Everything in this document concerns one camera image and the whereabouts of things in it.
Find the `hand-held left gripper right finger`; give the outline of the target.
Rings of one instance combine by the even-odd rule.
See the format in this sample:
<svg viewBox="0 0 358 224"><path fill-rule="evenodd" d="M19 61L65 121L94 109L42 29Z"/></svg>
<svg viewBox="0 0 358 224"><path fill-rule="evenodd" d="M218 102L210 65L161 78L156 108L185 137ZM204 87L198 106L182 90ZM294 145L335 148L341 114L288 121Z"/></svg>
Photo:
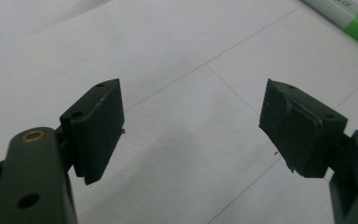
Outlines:
<svg viewBox="0 0 358 224"><path fill-rule="evenodd" d="M324 177L328 154L348 119L295 86L270 79L259 127L288 168L306 178Z"/></svg>

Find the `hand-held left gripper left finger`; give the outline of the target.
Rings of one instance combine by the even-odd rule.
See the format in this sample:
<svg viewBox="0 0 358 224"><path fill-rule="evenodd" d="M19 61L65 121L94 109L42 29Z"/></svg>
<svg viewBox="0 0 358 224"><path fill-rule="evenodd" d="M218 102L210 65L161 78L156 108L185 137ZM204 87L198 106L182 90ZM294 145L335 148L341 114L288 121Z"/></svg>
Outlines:
<svg viewBox="0 0 358 224"><path fill-rule="evenodd" d="M99 181L124 133L119 79L94 85L60 116L60 122L75 154L76 175L86 185Z"/></svg>

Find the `green and white tube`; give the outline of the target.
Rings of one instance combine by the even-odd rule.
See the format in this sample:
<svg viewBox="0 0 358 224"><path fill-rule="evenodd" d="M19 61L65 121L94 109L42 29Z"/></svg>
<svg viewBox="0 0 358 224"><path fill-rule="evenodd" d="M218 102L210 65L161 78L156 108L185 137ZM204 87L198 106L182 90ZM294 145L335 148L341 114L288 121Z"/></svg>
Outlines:
<svg viewBox="0 0 358 224"><path fill-rule="evenodd" d="M358 4L353 0L302 0L358 42Z"/></svg>

